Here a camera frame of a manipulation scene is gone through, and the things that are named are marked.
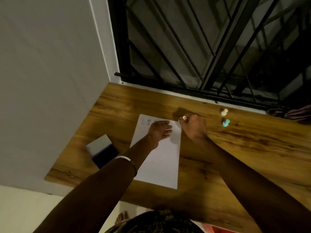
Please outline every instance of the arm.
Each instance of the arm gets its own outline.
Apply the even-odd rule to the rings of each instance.
[[[263,232],[310,232],[311,212],[207,136],[203,117],[189,113],[179,122],[186,135],[208,154],[224,182]]]
[[[160,140],[170,136],[169,121],[158,121],[148,134],[123,154],[139,169]],[[135,175],[132,164],[119,158],[73,189],[43,220],[34,233],[99,232]]]

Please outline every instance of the person's right arm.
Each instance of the person's right arm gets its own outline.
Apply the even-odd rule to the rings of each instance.
[[[209,139],[203,117],[194,113],[186,117],[179,121],[182,129],[206,152],[262,232],[311,232],[311,212],[306,207]]]

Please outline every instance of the small figurine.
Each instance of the small figurine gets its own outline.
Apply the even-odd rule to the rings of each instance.
[[[228,113],[228,110],[227,109],[224,109],[220,114],[222,117],[225,117]]]
[[[222,125],[223,125],[224,127],[227,127],[227,126],[229,125],[229,123],[230,123],[230,120],[227,119],[227,120],[225,120],[225,121],[222,122]]]

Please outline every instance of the bracelet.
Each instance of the bracelet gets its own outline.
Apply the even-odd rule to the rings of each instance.
[[[137,168],[136,168],[136,165],[135,165],[135,163],[134,163],[130,158],[128,158],[128,157],[126,157],[126,156],[122,156],[122,155],[115,157],[115,159],[117,159],[117,158],[124,158],[124,159],[130,161],[131,164],[133,165],[133,168],[134,168],[134,171],[135,171],[135,176],[137,175]]]

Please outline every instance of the person's right hand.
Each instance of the person's right hand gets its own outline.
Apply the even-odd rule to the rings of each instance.
[[[207,137],[206,121],[205,119],[195,113],[188,113],[185,115],[185,120],[181,118],[179,123],[186,135],[192,140],[205,139]]]

